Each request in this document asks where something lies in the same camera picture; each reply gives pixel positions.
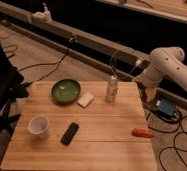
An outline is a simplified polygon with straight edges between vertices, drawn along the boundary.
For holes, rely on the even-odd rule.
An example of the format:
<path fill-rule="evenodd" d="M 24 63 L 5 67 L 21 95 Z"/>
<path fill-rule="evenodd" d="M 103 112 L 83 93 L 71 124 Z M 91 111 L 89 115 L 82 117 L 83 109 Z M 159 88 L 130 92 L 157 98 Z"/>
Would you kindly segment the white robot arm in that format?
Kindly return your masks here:
<path fill-rule="evenodd" d="M 184 50 L 180 47 L 156 48 L 150 52 L 149 62 L 133 81 L 144 86 L 147 101 L 152 101 L 164 76 L 168 76 L 187 92 L 187 66 L 182 63 Z"/>

